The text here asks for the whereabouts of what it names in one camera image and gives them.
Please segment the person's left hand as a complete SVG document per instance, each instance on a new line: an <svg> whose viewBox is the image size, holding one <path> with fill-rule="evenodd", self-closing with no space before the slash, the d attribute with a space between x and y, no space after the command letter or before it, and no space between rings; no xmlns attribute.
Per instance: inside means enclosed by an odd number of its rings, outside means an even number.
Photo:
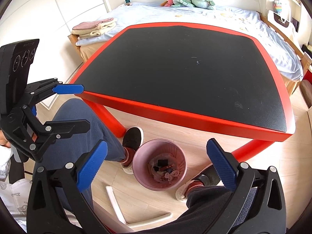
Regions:
<svg viewBox="0 0 312 234"><path fill-rule="evenodd" d="M10 148L11 144L4 136L3 132L0 130L0 146L4 146L6 148Z"/></svg>

